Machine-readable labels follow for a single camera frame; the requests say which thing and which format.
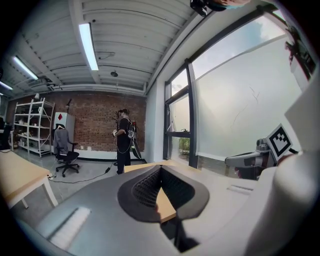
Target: wooden tabletop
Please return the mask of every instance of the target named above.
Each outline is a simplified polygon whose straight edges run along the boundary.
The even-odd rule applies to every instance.
[[[124,167],[124,172],[130,172],[133,170],[137,170],[144,167],[156,166],[156,165],[164,165],[164,166],[175,166],[175,167],[183,167],[184,170],[189,170],[192,172],[200,172],[200,170],[192,168],[188,165],[182,164],[180,162],[174,160],[167,160],[161,162],[152,162],[152,163],[145,163],[145,164],[137,164],[137,165],[129,165]],[[158,213],[160,214],[161,222],[166,222],[171,220],[176,216],[176,210],[171,205],[167,195],[161,188],[158,196],[156,198],[156,203],[158,205]]]
[[[35,165],[12,151],[0,152],[0,190],[9,202],[16,195],[40,181],[50,171]]]

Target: refrigerator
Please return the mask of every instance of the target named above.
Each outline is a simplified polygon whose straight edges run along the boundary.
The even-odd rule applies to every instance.
[[[75,120],[76,118],[73,115],[70,115],[66,112],[56,112],[54,115],[53,129],[56,129],[56,124],[64,125],[64,127],[69,132],[70,141],[74,142]],[[72,145],[69,143],[68,150],[72,151]]]

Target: corrugated white ceiling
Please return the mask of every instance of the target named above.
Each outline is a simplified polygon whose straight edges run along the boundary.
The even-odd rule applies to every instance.
[[[57,82],[62,87],[96,84],[75,35],[78,24],[72,20],[70,2],[77,0],[45,0],[21,26],[20,40],[12,42],[1,61],[2,81],[13,87],[12,97],[32,92],[30,83],[34,83],[13,62],[15,55],[38,77],[54,80],[57,86]],[[82,0],[79,11],[83,22],[91,23],[100,84],[143,90],[167,47],[194,13],[189,5],[189,0]],[[26,54],[24,41],[32,54]],[[118,77],[111,76],[113,71]]]

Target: chair seat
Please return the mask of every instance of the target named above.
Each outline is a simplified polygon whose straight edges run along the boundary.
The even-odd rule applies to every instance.
[[[72,151],[68,151],[67,155],[60,155],[60,159],[63,161],[70,161],[70,160],[74,160],[79,156],[78,152],[72,152]]]

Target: white metal shelving unit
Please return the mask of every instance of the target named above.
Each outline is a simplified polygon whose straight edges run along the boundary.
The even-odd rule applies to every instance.
[[[28,113],[17,113],[17,108],[18,107],[22,107],[22,108],[29,108],[29,112]],[[47,111],[45,110],[45,108],[51,109],[51,113],[50,115],[48,115]],[[41,101],[34,101],[33,99],[31,100],[30,103],[24,103],[24,104],[16,104],[15,106],[15,114],[14,114],[14,125],[15,128],[16,127],[26,127],[26,135],[22,135],[22,134],[18,134],[19,137],[21,138],[25,138],[26,139],[26,145],[22,145],[18,143],[18,146],[28,150],[28,153],[34,152],[39,154],[40,158],[42,157],[42,155],[44,154],[51,154],[51,124],[52,124],[52,118],[53,118],[53,113],[54,113],[54,108],[55,108],[55,104],[50,103],[45,101],[45,98],[43,98],[43,100]],[[27,124],[23,123],[17,123],[16,118],[28,118]],[[32,118],[39,118],[39,121],[37,123],[37,126],[35,125],[31,125],[31,119]],[[42,118],[46,118],[49,120],[49,126],[42,126],[41,125],[41,120]],[[30,128],[34,128],[37,129],[37,136],[30,136]],[[41,129],[49,129],[49,135],[46,138],[41,138]],[[37,147],[33,147],[30,146],[30,141],[36,141],[38,146]],[[45,143],[49,141],[49,148],[47,149],[43,149]]]

